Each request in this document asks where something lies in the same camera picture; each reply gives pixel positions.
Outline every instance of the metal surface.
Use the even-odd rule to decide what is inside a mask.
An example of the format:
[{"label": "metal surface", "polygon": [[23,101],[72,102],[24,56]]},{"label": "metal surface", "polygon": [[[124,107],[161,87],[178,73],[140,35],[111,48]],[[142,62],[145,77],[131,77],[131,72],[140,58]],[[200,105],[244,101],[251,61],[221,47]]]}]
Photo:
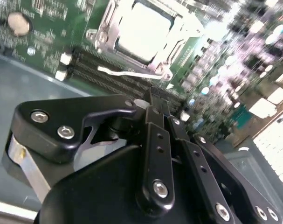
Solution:
[{"label": "metal surface", "polygon": [[26,147],[19,144],[15,137],[11,139],[8,155],[15,163],[21,166],[39,200],[43,202],[51,187],[37,167],[29,151]]},{"label": "metal surface", "polygon": [[257,214],[264,220],[264,221],[267,221],[268,220],[268,217],[266,215],[266,213],[258,206],[255,207],[256,211],[257,211]]},{"label": "metal surface", "polygon": [[154,191],[159,197],[165,198],[168,195],[167,187],[161,181],[155,181],[153,184]]},{"label": "metal surface", "polygon": [[74,172],[73,163],[53,164],[21,145],[14,136],[7,153],[22,168],[40,202],[44,201],[47,193],[59,180]]},{"label": "metal surface", "polygon": [[74,129],[69,126],[61,126],[57,130],[57,134],[63,139],[72,139],[75,135]]},{"label": "metal surface", "polygon": [[48,115],[42,111],[35,111],[30,115],[31,119],[38,123],[45,123],[48,121]]},{"label": "metal surface", "polygon": [[222,204],[217,203],[216,204],[216,210],[217,210],[218,214],[221,216],[221,218],[224,219],[224,221],[229,221],[229,219],[230,219],[229,212],[227,211],[227,209]]}]

